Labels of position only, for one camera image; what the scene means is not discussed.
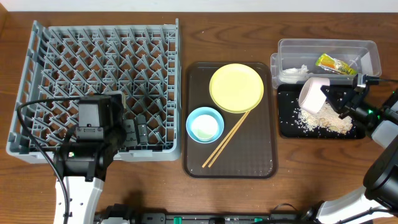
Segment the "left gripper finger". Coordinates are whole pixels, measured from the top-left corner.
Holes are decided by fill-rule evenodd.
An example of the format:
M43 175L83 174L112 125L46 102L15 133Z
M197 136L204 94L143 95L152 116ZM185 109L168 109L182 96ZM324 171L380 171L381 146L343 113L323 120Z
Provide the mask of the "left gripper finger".
M140 143L148 143L147 134L147 121L144 115L136 116L136 129L137 129L137 140Z
M125 119L123 121L123 127L126 131L126 139L124 145L125 146L138 145L135 121L133 119Z

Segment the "pink white bowl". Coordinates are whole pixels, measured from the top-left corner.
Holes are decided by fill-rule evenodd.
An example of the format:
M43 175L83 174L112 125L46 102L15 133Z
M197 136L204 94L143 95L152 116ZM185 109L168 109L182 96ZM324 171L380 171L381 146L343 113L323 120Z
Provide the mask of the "pink white bowl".
M323 86L330 86L328 78L309 78L301 89L298 98L299 107L310 114L317 114L326 101L326 96L321 91Z

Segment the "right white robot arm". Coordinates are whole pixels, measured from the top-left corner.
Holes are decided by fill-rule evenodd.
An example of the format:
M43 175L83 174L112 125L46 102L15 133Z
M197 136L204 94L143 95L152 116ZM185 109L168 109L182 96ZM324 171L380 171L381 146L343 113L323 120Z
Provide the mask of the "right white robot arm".
M354 123L384 150L368 169L363 186L314 210L315 223L369 223L377 218L397 216L397 91L377 109L363 101L366 88L354 90L323 86L327 102Z

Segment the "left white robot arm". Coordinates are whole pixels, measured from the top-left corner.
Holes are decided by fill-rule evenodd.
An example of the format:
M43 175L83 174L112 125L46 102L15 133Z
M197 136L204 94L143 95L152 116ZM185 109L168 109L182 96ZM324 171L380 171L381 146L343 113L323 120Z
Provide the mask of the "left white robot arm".
M137 121L124 119L126 107L121 91L80 98L78 124L67 132L53 159L61 177L55 185L55 223L93 223L114 156L120 148L143 142Z

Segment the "white plastic cup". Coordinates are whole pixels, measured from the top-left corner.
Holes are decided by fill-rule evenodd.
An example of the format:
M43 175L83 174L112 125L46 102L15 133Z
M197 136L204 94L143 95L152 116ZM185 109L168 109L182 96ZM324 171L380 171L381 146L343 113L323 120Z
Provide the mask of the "white plastic cup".
M203 114L193 120L191 130L198 139L207 141L218 132L218 123L214 117Z

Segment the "yellow green snack wrapper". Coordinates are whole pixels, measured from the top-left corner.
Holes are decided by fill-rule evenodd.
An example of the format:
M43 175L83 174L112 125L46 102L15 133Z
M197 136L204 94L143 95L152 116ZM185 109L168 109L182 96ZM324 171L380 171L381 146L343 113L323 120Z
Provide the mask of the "yellow green snack wrapper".
M335 72L340 75L358 74L358 72L350 67L346 62L333 58L328 54L322 54L315 62L315 65L321 67L324 70Z

